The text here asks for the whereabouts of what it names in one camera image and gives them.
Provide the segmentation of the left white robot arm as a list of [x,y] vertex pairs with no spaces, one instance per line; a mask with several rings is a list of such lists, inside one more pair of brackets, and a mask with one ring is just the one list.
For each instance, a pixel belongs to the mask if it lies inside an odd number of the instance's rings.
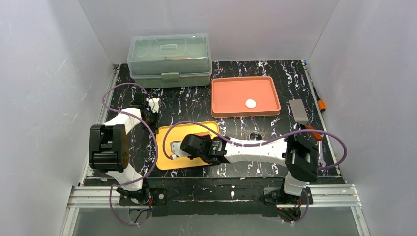
[[89,135],[89,166],[113,177],[123,190],[141,190],[144,177],[130,164],[127,135],[142,124],[155,141],[159,103],[160,98],[140,93],[113,119],[93,125]]

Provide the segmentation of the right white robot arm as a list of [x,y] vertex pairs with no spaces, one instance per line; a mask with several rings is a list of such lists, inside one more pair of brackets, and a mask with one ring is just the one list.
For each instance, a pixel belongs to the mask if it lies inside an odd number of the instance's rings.
[[200,158],[212,165],[237,162],[266,162],[284,166],[284,193],[300,196],[302,190],[318,180],[319,150],[307,138],[290,135],[268,144],[234,138],[212,138],[188,134],[182,141],[172,141],[172,158]]

